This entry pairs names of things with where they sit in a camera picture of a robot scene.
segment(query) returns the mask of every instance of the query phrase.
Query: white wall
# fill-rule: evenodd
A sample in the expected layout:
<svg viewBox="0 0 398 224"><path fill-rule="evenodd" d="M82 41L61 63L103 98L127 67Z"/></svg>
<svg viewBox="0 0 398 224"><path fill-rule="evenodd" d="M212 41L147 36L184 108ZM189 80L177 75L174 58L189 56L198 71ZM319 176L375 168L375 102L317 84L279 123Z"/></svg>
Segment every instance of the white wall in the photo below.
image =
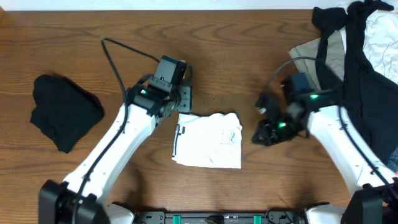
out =
<svg viewBox="0 0 398 224"><path fill-rule="evenodd" d="M0 0L5 11L313 9L354 0ZM398 0L385 0L398 8Z"/></svg>

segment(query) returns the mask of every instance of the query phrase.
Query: gray cloth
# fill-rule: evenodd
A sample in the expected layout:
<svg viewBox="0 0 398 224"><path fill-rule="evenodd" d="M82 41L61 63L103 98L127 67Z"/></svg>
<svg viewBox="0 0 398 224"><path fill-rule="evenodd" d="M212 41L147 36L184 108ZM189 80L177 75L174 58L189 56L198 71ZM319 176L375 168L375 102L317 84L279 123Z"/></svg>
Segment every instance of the gray cloth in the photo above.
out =
<svg viewBox="0 0 398 224"><path fill-rule="evenodd" d="M320 38L310 41L306 44L299 45L289 51L289 55L292 58L308 56L316 57L318 52ZM339 77L340 80L344 78L344 59L345 52L343 46L343 40L339 31L335 31L328 38L328 54L326 56L326 64L332 69L332 71ZM296 60L294 62L297 69L300 72L305 72L308 75L311 86L320 90L320 85L317 78L317 71L315 70L315 61L313 60Z"/></svg>

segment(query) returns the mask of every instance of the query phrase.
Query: black cloth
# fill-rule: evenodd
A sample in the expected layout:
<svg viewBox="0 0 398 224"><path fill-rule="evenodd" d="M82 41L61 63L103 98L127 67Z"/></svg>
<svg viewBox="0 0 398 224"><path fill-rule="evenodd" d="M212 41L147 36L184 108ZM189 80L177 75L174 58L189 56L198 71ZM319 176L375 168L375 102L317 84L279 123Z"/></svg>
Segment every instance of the black cloth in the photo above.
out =
<svg viewBox="0 0 398 224"><path fill-rule="evenodd" d="M323 61L315 62L315 70L319 85L322 90L335 89L341 86L341 80L326 66L328 54L328 38L346 25L347 15L343 8L320 9L313 8L312 24L321 31L321 40L318 46L317 59Z"/></svg>
<svg viewBox="0 0 398 224"><path fill-rule="evenodd" d="M66 77L41 75L34 82L30 122L68 153L104 116L99 99Z"/></svg>
<svg viewBox="0 0 398 224"><path fill-rule="evenodd" d="M343 97L355 128L385 161L398 145L398 85L375 72L363 52L366 19L377 9L394 7L373 0L348 7Z"/></svg>

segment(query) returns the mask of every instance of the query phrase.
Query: wood grain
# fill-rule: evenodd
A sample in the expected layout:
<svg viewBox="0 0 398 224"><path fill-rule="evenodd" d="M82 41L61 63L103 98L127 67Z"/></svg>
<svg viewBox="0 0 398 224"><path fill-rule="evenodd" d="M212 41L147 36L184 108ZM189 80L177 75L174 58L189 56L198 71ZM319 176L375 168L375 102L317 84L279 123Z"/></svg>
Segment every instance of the wood grain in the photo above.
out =
<svg viewBox="0 0 398 224"><path fill-rule="evenodd" d="M37 223L37 196L95 147L122 103L101 36L156 57L193 65L193 112L236 112L243 126L242 169L185 167L171 160L175 114L137 150L110 202L171 211L266 210L328 201L346 205L348 191L314 138L272 147L251 144L263 117L253 106L273 71L296 45L319 37L311 11L8 12L0 26L0 223ZM109 44L125 86L157 65ZM33 82L43 73L71 78L101 100L104 119L72 152L58 152L29 123ZM273 83L278 92L278 82Z"/></svg>

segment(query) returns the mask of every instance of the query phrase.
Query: pile of clothes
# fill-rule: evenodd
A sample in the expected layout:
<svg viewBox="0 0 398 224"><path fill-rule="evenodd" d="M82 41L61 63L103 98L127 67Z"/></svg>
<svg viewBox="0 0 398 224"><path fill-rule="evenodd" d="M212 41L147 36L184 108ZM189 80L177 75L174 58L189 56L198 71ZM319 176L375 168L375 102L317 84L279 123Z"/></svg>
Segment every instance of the pile of clothes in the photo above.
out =
<svg viewBox="0 0 398 224"><path fill-rule="evenodd" d="M378 158L398 171L398 11L382 2L354 2L347 10L314 8L322 37L292 49L316 90L337 89L360 135Z"/></svg>

